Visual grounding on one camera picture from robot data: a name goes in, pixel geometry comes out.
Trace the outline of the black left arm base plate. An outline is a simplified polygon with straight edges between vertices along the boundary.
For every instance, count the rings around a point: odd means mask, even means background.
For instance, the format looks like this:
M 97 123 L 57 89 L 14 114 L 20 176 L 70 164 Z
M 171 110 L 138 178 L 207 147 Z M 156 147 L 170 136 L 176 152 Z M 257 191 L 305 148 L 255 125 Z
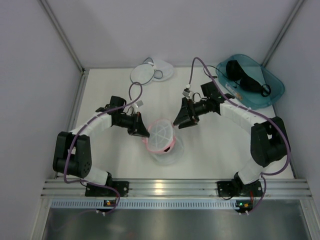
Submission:
M 120 197 L 126 197 L 129 193 L 130 183 L 128 181 L 113 181 L 111 188 L 116 190 Z M 88 183 L 86 185 L 85 196 L 86 197 L 117 197 L 117 193 L 109 188 L 96 186 Z

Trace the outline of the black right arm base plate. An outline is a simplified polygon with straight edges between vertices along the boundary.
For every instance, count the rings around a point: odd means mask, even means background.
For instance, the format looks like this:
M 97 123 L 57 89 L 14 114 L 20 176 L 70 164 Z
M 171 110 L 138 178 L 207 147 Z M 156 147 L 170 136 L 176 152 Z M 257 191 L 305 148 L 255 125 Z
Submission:
M 233 197 L 261 197 L 263 188 L 259 181 L 250 184 L 242 184 L 233 180 L 218 181 L 217 183 L 218 196 L 222 198 Z

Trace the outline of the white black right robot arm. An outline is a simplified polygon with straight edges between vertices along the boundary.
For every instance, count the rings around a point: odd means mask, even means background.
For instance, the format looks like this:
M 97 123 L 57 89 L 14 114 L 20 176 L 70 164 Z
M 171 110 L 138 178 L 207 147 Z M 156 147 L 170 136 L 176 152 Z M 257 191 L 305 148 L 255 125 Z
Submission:
M 232 180 L 219 182 L 220 197 L 244 196 L 251 189 L 256 190 L 260 175 L 271 163 L 287 157 L 290 145 L 284 122 L 279 117 L 266 116 L 244 108 L 229 100 L 232 95 L 222 95 L 214 82 L 201 85 L 203 98 L 194 100 L 194 92 L 187 84 L 182 94 L 181 108 L 173 124 L 179 129 L 196 126 L 200 116 L 217 113 L 225 117 L 250 135 L 250 159 L 244 167 L 235 173 Z

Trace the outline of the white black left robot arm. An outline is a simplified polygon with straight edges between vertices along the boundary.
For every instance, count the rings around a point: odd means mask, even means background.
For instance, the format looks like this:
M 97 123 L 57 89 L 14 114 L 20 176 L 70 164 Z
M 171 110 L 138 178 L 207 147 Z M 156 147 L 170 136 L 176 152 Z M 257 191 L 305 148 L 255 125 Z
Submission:
M 65 183 L 112 187 L 111 173 L 93 166 L 91 143 L 95 137 L 113 126 L 127 129 L 130 136 L 149 138 L 150 133 L 143 123 L 141 113 L 124 113 L 124 108 L 128 106 L 125 99 L 113 95 L 110 103 L 98 108 L 86 123 L 72 131 L 58 134 L 52 168 L 63 174 Z

